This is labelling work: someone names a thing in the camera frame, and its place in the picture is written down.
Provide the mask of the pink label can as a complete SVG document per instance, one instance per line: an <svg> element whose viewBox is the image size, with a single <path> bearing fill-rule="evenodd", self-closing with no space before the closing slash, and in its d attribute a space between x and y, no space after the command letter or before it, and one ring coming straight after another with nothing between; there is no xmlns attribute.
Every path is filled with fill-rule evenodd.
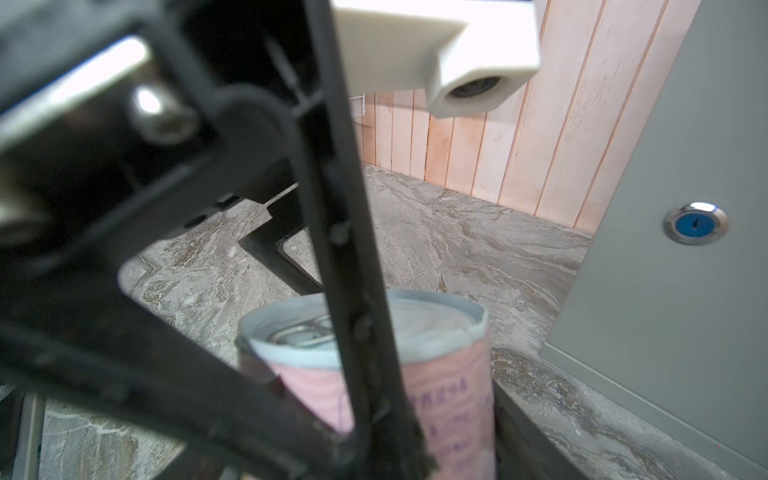
<svg viewBox="0 0 768 480"><path fill-rule="evenodd" d="M487 310L441 292L389 290L387 302L404 390L438 463L434 478L495 478ZM240 319L239 336L311 412L340 433L352 431L324 295L253 310Z"/></svg>

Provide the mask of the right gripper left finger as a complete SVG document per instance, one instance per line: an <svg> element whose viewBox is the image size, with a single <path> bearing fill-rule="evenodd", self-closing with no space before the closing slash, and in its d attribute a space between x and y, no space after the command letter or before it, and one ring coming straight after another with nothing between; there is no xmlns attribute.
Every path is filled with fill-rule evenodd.
<svg viewBox="0 0 768 480"><path fill-rule="evenodd" d="M1 374L263 479L350 479L357 448L99 272L1 269Z"/></svg>

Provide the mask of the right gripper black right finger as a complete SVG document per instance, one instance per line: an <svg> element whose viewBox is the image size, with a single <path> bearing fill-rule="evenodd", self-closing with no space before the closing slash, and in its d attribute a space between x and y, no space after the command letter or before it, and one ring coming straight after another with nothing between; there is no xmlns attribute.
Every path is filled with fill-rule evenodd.
<svg viewBox="0 0 768 480"><path fill-rule="evenodd" d="M354 418L331 472L425 479L435 460L404 391L331 7L303 1L300 8L317 82L309 97L276 115Z"/></svg>

